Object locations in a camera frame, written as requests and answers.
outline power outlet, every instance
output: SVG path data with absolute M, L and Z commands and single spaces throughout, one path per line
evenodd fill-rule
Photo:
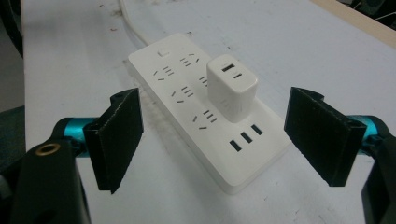
M 129 61 L 134 77 L 225 192 L 245 187 L 290 143 L 284 120 L 257 97 L 246 118 L 232 123 L 223 116 L 208 98 L 211 58 L 186 36 L 166 37 Z

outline white cable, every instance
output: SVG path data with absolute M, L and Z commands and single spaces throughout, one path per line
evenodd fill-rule
M 126 10 L 125 3 L 123 0 L 120 0 L 120 7 L 121 7 L 121 12 L 122 12 L 122 17 L 125 19 L 125 22 L 128 24 L 129 28 L 131 28 L 132 32 L 139 38 L 143 43 L 145 43 L 146 46 L 150 45 L 150 41 L 141 33 L 139 33 L 136 30 L 136 27 L 134 27 L 134 24 L 131 23 L 129 20 L 129 14 L 128 11 Z

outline white table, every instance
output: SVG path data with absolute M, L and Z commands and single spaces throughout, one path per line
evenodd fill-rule
M 318 91 L 344 114 L 396 130 L 396 50 L 308 0 L 126 1 L 151 40 L 185 33 L 211 56 L 230 53 L 260 79 L 258 97 L 285 118 L 290 87 Z M 26 144 L 65 117 L 98 117 L 108 97 L 138 87 L 127 56 L 144 47 L 117 0 L 25 0 Z M 92 223 L 363 223 L 358 156 L 344 188 L 329 188 L 294 146 L 236 195 L 221 191 L 149 97 L 140 145 L 114 195 L 78 159 Z

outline usb-c port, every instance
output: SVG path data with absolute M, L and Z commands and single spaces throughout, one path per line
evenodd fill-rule
M 227 72 L 228 70 L 230 70 L 230 69 L 232 69 L 232 68 L 234 68 L 234 67 L 235 67 L 235 65 L 233 65 L 233 63 L 232 63 L 232 64 L 228 65 L 227 67 L 221 69 L 221 70 L 222 70 L 223 72 Z

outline socket hole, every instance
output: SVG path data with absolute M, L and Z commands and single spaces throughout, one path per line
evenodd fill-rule
M 250 138 L 246 133 L 241 133 L 241 135 L 242 135 L 242 137 L 245 138 L 245 140 L 246 140 L 248 143 L 251 143 L 251 138 Z
M 233 65 L 233 63 L 232 63 L 232 64 L 228 65 L 227 67 L 221 69 L 221 70 L 222 70 L 223 72 L 227 72 L 228 70 L 230 70 L 230 69 L 232 69 L 232 68 L 234 68 L 234 67 L 235 67 L 235 65 Z
M 259 129 L 259 127 L 256 126 L 256 124 L 253 124 L 251 128 L 256 132 L 258 135 L 262 135 L 262 130 Z
M 236 144 L 234 140 L 231 141 L 230 144 L 233 146 L 233 148 L 235 148 L 236 151 L 240 151 L 242 149 L 240 146 L 238 146 L 238 144 Z
M 234 76 L 233 78 L 238 78 L 238 77 L 241 77 L 241 76 L 242 76 L 242 74 L 239 73 L 238 75 Z

